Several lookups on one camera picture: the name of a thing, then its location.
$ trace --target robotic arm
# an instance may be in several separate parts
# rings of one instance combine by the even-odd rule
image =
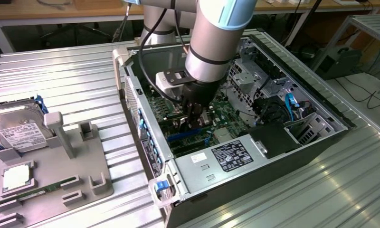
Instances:
[[[180,11],[180,26],[191,28],[193,25],[185,69],[156,75],[156,86],[164,92],[180,87],[183,111],[193,126],[216,95],[244,28],[252,19],[256,0],[125,1],[144,5],[141,38],[149,33],[164,9],[168,9],[145,44],[176,41],[175,11]]]

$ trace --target motherboard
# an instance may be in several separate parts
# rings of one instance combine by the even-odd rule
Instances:
[[[200,129],[180,132],[179,124],[185,115],[177,104],[164,99],[149,89],[145,96],[168,141],[172,153],[181,157],[197,150],[215,146],[239,136],[248,129],[237,111],[228,102],[227,96],[219,92],[208,109],[209,123]]]

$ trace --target warning label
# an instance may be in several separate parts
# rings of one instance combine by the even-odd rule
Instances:
[[[0,134],[13,148],[21,149],[45,142],[45,137],[36,123],[0,130]]]
[[[240,166],[253,162],[253,159],[239,140],[213,148],[212,152],[225,172],[229,172]]]

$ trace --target metal frame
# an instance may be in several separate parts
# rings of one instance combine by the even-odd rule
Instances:
[[[340,9],[317,9],[316,12],[337,12],[337,11],[356,11],[360,7],[340,8]],[[380,7],[375,7],[371,14],[375,14],[380,10]],[[297,10],[297,13],[303,13],[297,25],[291,33],[291,37],[287,41],[287,45],[291,44],[297,31],[305,21],[309,9]],[[267,10],[255,11],[255,15],[264,14],[283,14],[293,13],[293,10]],[[20,26],[20,25],[47,25],[47,24],[68,24],[68,23],[89,23],[89,22],[104,22],[104,21],[120,21],[124,15],[119,16],[95,16],[95,17],[68,17],[68,18],[43,18],[43,19],[0,19],[0,49],[3,53],[15,52],[13,45],[8,39],[5,32],[3,31],[4,26]],[[143,15],[129,15],[128,20],[141,20]]]
[[[380,14],[379,15],[348,16],[347,19],[344,20],[340,28],[337,29],[333,37],[331,38],[331,41],[327,44],[324,51],[321,52],[320,56],[316,57],[316,60],[311,65],[311,69],[313,71],[317,70],[321,62],[325,59],[325,56],[327,56],[331,48],[335,47],[339,39],[344,35],[344,33],[345,33],[345,31],[351,25],[355,26],[360,31],[368,33],[376,40],[380,41]],[[348,39],[348,41],[345,42],[345,45],[349,46],[352,44],[359,33],[360,32],[357,32],[357,34]]]

